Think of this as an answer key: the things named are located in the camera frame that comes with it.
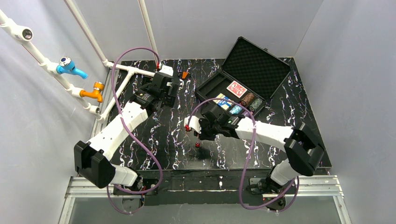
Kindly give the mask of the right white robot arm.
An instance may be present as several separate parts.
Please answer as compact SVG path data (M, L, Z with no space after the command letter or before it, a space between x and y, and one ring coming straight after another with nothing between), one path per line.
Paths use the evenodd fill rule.
M185 128L194 130L200 140L214 140L217 135L236 139L253 140L276 147L286 153L287 158L275 165L267 177L253 187L259 192L276 192L297 176L315 174L325 149L318 137L305 124L297 126L277 126L252 121L250 114L220 117L185 119Z

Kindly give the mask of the light blue chip stack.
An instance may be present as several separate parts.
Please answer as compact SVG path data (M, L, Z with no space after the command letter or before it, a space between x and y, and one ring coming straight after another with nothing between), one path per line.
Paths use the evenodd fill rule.
M238 106L238 105L235 105L235 106L232 107L232 109L229 111L229 113L232 114L232 115L238 115L238 114L240 114L242 111L243 111L243 108L242 108L242 107L240 107L240 106Z

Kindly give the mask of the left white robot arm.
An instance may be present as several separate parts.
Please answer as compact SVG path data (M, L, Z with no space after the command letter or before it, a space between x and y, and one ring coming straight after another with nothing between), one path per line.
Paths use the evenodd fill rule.
M131 168L114 165L111 159L128 132L146 121L162 107L173 107L178 89L178 78L172 72L158 71L130 98L117 115L100 133L87 142L74 146L76 172L99 189L109 184L131 187L139 179Z

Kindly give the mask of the red backed card deck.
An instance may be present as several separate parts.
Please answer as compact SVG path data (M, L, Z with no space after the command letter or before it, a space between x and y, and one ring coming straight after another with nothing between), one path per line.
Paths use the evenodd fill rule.
M242 86L236 81L232 81L226 88L230 93L235 95L237 98L241 98L246 92L246 87Z

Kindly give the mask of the blue white card box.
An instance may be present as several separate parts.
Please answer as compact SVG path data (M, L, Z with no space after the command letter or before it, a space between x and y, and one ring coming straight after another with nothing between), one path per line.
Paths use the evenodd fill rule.
M230 99L223 93L219 93L215 98L216 99L213 100L213 102L216 103L221 109L225 111L227 111L233 106L233 103L229 102Z

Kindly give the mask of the black poker set case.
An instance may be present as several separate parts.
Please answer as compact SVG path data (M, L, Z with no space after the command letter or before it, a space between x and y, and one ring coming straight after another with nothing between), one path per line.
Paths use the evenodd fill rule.
M248 93L253 93L254 100L262 100L260 107L251 112L256 117L290 72L289 64L240 36L215 74L196 87L195 96L202 102L223 93L230 100L239 103ZM241 98L226 89L232 81L246 87L247 92Z

